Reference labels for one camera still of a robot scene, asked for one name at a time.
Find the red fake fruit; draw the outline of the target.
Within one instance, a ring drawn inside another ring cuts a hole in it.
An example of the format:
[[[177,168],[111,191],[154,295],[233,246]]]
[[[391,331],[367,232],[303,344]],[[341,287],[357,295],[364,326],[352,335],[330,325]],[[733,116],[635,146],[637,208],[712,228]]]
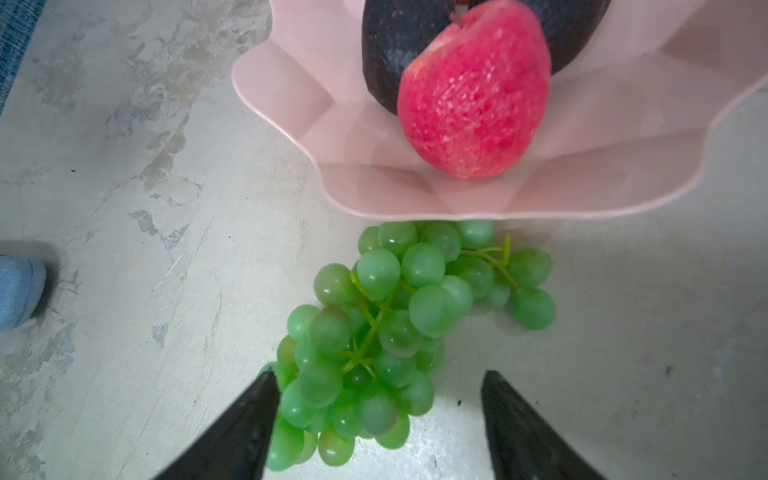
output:
[[[450,24],[405,69],[397,115],[415,152],[459,179],[506,172],[548,103],[551,58],[534,12],[487,1]]]

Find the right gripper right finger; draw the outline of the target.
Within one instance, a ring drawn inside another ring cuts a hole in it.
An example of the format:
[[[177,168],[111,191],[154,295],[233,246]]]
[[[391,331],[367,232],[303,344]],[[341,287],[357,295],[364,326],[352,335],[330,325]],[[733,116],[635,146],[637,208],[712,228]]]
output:
[[[499,372],[485,372],[481,400],[497,479],[605,479]]]

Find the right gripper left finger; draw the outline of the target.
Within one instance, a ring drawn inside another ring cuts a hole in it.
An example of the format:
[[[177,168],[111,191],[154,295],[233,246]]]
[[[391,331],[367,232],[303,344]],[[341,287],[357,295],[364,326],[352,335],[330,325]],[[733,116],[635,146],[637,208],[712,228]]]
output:
[[[159,480],[254,480],[263,477],[280,390],[272,371],[261,373]]]

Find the dark fake avocado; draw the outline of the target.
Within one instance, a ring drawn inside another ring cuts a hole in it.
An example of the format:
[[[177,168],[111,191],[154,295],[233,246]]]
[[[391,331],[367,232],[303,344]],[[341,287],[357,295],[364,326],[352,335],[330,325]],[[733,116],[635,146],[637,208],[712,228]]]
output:
[[[452,0],[367,0],[362,18],[362,71],[369,93],[397,113],[405,69],[450,24]]]
[[[610,0],[524,0],[541,23],[552,74],[568,66],[585,48],[604,18]]]

